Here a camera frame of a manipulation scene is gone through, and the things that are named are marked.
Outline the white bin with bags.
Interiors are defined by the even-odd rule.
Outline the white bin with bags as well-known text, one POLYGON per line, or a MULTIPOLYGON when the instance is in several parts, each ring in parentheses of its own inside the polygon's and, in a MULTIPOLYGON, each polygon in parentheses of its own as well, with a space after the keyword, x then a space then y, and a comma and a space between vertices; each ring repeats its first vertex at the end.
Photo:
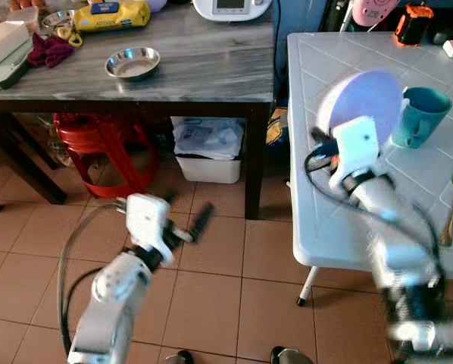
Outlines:
POLYGON ((237 183, 242 165, 245 119, 170 119, 173 124, 173 153, 187 180, 195 183, 237 183))

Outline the steel bowl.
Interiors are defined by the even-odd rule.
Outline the steel bowl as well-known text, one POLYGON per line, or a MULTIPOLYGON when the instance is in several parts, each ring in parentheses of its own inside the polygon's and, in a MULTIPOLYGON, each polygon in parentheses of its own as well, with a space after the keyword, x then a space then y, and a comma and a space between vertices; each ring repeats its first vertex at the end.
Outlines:
POLYGON ((133 46, 110 55, 105 60, 105 72, 123 82, 144 80, 158 70, 161 53, 150 46, 133 46))

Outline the yellow packet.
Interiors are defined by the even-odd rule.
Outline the yellow packet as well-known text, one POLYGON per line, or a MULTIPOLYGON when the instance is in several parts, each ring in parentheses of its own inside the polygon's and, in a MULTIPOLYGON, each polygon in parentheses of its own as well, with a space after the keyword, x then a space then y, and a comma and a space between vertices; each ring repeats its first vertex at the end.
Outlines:
POLYGON ((72 22, 80 32, 99 32, 144 27, 151 14, 151 5, 143 0, 103 1, 75 10, 72 22))

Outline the orange and black device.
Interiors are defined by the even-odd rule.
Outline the orange and black device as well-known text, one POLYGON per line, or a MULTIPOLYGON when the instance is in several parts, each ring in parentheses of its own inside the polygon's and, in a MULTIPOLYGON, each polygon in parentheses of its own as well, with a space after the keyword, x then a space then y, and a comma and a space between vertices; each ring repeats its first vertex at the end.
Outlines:
POLYGON ((397 46, 418 46, 423 41, 433 17, 434 11, 424 2, 406 4, 394 31, 397 46))

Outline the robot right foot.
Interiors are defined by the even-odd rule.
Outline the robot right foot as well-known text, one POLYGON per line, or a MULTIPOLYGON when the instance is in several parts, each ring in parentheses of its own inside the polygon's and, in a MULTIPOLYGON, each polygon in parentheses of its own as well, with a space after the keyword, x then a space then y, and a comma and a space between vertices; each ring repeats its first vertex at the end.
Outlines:
POLYGON ((270 351, 270 364, 314 364, 314 361, 297 349, 277 346, 270 351))

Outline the white plastic folding table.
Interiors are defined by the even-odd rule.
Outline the white plastic folding table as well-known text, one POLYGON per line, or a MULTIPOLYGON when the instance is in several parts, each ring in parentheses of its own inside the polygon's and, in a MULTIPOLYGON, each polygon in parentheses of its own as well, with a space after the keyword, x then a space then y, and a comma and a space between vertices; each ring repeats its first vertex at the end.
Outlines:
MULTIPOLYGON (((286 51, 293 253, 314 271, 367 271, 367 227, 354 212, 317 194, 306 178, 304 160, 314 146, 310 131, 321 100, 345 77, 382 70, 396 76, 401 86, 433 88, 453 101, 453 58, 437 45, 399 46, 389 32, 292 33, 286 37, 286 51)), ((378 167, 389 173, 403 197, 442 228, 453 207, 453 108, 420 148, 387 143, 378 167)), ((447 277, 453 278, 453 243, 441 253, 447 277)))

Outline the teal ceramic mug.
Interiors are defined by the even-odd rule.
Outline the teal ceramic mug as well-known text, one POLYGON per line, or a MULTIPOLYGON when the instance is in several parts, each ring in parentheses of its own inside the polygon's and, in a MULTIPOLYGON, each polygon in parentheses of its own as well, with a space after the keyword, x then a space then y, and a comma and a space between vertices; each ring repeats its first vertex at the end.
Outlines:
POLYGON ((435 88, 412 86, 402 93, 401 118, 390 141, 402 148, 420 148, 453 107, 447 94, 435 88))

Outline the yellow-handled scissors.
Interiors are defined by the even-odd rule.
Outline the yellow-handled scissors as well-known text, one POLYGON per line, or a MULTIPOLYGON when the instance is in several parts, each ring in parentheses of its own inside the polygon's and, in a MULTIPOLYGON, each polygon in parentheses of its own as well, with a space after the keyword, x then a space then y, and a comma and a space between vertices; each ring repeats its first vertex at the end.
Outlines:
POLYGON ((61 27, 55 28, 55 34, 58 38, 63 39, 67 42, 68 45, 74 46, 74 48, 79 48, 83 45, 83 39, 81 35, 74 29, 74 27, 66 27, 66 25, 61 25, 61 27))

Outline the white sandwich maker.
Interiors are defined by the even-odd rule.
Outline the white sandwich maker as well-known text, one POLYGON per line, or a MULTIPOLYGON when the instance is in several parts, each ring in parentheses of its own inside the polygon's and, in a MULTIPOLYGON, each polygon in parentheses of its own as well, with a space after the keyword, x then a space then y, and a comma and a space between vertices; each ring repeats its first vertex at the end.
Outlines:
POLYGON ((30 68, 32 33, 22 21, 0 23, 0 89, 14 86, 30 68))

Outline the small steel dish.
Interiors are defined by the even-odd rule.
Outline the small steel dish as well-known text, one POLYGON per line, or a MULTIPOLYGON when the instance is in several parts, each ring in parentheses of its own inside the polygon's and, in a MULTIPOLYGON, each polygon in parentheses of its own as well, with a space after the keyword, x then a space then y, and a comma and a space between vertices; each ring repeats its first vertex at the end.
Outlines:
POLYGON ((55 33, 59 28, 72 28, 74 14, 75 10, 51 11, 43 15, 39 28, 45 33, 55 33))

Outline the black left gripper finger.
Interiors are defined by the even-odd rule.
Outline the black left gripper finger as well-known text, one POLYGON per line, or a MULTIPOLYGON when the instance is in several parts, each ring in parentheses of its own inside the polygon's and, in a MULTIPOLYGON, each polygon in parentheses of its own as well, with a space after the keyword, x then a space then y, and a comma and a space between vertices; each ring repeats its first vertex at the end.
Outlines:
POLYGON ((191 228, 188 231, 189 242, 198 243, 202 234, 206 231, 209 221, 214 215, 215 207, 211 203, 202 206, 196 218, 193 219, 191 228))

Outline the white kitchen appliance with display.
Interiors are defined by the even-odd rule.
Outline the white kitchen appliance with display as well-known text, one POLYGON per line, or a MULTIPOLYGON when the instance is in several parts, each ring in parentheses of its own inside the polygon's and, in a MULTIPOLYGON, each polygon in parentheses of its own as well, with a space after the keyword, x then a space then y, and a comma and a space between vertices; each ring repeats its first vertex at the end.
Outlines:
POLYGON ((192 0, 192 6, 205 20, 241 22, 255 20, 273 0, 192 0))

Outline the lavender round plate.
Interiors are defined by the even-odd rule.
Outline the lavender round plate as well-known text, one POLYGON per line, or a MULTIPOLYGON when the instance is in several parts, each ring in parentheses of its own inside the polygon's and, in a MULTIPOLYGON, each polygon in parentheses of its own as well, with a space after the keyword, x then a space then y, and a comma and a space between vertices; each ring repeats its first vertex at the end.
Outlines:
POLYGON ((382 148, 401 120, 403 104, 403 87, 392 73, 360 72, 339 80, 320 97, 314 127, 331 136, 336 126, 370 117, 374 119, 376 142, 382 148))

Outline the pink round appliance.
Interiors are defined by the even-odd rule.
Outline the pink round appliance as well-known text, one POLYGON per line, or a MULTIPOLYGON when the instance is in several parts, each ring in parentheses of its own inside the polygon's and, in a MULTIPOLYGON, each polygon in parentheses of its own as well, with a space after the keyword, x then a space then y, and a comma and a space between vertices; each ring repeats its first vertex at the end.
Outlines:
POLYGON ((352 0, 352 20, 361 27, 375 27, 385 20, 400 0, 352 0))

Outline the red plastic stool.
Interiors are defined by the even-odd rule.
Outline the red plastic stool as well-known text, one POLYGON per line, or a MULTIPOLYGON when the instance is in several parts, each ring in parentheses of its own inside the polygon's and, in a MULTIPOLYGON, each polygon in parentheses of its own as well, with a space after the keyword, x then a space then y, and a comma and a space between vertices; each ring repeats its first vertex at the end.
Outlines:
POLYGON ((71 114, 56 112, 54 126, 67 155, 77 168, 85 187, 96 198, 125 198, 130 194, 146 193, 158 172, 158 151, 150 141, 139 119, 118 115, 71 114), (139 172, 126 145, 136 143, 149 152, 151 160, 146 170, 139 172), (89 169, 96 156, 104 155, 123 179, 121 185, 98 185, 92 181, 89 169))

